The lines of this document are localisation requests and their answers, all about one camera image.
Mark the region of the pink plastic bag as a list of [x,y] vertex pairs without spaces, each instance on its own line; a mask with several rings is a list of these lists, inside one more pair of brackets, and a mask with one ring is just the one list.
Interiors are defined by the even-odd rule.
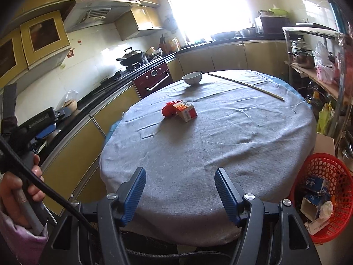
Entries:
[[321,41],[318,41],[314,51],[314,64],[317,78],[325,84],[333,84],[335,65],[329,59],[329,52]]

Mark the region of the black wok with lid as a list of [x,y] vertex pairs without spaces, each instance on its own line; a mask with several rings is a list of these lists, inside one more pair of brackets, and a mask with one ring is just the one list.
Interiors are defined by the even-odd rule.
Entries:
[[132,47],[128,47],[124,50],[125,55],[121,58],[117,58],[116,61],[121,63],[125,67],[130,67],[137,62],[141,62],[145,58],[145,52],[141,50],[133,50]]

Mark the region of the cardboard box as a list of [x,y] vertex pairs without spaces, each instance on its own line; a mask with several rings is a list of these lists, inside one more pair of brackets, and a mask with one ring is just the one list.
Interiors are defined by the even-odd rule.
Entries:
[[334,139],[317,133],[313,153],[326,153],[335,156]]

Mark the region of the white tissue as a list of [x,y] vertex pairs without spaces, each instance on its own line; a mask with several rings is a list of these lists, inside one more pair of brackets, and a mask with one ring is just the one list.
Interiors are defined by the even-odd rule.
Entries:
[[321,205],[319,210],[319,219],[327,220],[333,214],[334,207],[331,201],[326,201]]

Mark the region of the microwave oven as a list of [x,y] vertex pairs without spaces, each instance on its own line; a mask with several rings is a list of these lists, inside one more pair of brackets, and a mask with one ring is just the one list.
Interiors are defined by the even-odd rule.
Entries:
[[283,27],[290,26],[286,17],[259,16],[254,19],[259,34],[283,34]]

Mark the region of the white ceramic bowl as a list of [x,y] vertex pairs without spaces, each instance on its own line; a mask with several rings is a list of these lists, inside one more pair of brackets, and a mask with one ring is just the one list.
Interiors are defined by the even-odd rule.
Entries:
[[188,85],[197,85],[202,80],[202,71],[191,72],[182,77],[182,80]]

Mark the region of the red wrapper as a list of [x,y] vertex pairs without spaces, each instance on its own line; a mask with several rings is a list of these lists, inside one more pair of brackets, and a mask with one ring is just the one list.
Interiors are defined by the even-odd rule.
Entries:
[[168,102],[161,110],[162,115],[166,118],[178,115],[178,109],[175,107],[178,103],[180,103],[180,100]]

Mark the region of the range hood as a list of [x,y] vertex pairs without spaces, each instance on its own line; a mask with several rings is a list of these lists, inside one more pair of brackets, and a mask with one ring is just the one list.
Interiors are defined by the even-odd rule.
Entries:
[[140,6],[139,0],[75,0],[63,24],[67,33],[115,22],[121,15]]

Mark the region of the blue tissue box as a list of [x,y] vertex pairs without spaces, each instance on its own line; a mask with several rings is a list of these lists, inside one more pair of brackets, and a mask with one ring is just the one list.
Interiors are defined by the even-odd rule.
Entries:
[[326,179],[317,176],[307,176],[304,182],[304,188],[315,194],[323,194],[327,191]]

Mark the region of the metal storage shelf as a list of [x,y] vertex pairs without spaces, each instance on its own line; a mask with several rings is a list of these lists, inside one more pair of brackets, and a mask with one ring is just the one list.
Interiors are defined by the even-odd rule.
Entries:
[[[352,113],[352,34],[304,25],[283,27],[282,30],[288,51],[290,84],[293,83],[293,71],[297,71],[317,83],[336,101],[327,135],[334,138],[335,149],[338,149],[346,136],[346,126]],[[323,39],[313,52],[313,67],[309,68],[299,58],[305,48],[294,45],[290,40],[292,33]]]

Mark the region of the long wooden stick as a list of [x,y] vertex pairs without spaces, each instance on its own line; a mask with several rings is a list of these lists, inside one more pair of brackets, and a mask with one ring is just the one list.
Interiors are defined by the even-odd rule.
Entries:
[[238,81],[238,80],[236,80],[236,79],[227,78],[227,77],[224,77],[224,76],[222,76],[222,75],[211,74],[211,73],[208,74],[208,75],[210,75],[210,76],[212,76],[212,77],[217,77],[217,78],[221,78],[221,79],[223,79],[223,80],[227,80],[227,81],[231,81],[231,82],[240,84],[240,85],[242,85],[242,86],[245,86],[245,87],[254,89],[254,90],[258,91],[258,92],[262,92],[262,93],[264,93],[264,94],[266,94],[266,95],[269,95],[269,96],[271,96],[271,97],[273,97],[273,98],[276,98],[276,99],[278,99],[278,100],[284,101],[284,98],[283,98],[283,97],[278,96],[278,95],[276,95],[276,94],[274,94],[274,93],[272,93],[272,92],[269,92],[269,91],[267,91],[267,90],[264,90],[264,89],[262,89],[262,88],[256,87],[256,86],[254,86],[254,85],[250,85],[250,84],[248,84],[248,83],[244,83],[244,82]]

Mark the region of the red and white carton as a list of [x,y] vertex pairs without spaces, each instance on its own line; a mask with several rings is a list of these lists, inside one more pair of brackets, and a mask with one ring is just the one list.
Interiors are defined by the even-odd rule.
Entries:
[[181,100],[173,104],[174,109],[176,110],[177,115],[184,121],[189,122],[192,119],[197,117],[197,112],[193,104]]

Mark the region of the grey medicine box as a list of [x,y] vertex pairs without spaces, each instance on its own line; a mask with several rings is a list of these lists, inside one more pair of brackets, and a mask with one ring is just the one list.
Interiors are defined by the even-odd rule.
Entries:
[[319,210],[321,208],[321,205],[326,201],[331,201],[331,197],[329,194],[321,196],[314,194],[306,194],[306,196],[302,200],[300,212],[304,214],[304,216],[308,219],[308,221],[306,221],[304,225],[307,228],[309,234],[312,236],[317,234],[327,225],[329,225],[329,219],[319,219]]

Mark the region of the steel pot on shelf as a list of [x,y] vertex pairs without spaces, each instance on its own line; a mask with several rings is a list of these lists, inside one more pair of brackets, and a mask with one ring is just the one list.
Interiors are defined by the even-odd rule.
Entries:
[[314,56],[304,49],[292,49],[291,53],[292,63],[295,63],[299,67],[306,69],[314,69]]

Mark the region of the gas stove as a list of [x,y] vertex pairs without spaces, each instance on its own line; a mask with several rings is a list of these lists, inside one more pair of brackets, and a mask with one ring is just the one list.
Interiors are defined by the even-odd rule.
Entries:
[[165,59],[163,59],[163,57],[161,56],[159,56],[157,59],[152,59],[152,60],[144,59],[142,62],[137,62],[131,66],[125,67],[123,69],[119,69],[113,75],[111,75],[109,79],[113,81],[117,81],[118,79],[121,79],[126,75],[131,74],[134,71],[140,70],[142,68],[146,68],[147,66],[150,66],[150,65],[154,65],[154,64],[157,65],[158,63],[162,63],[164,61]]

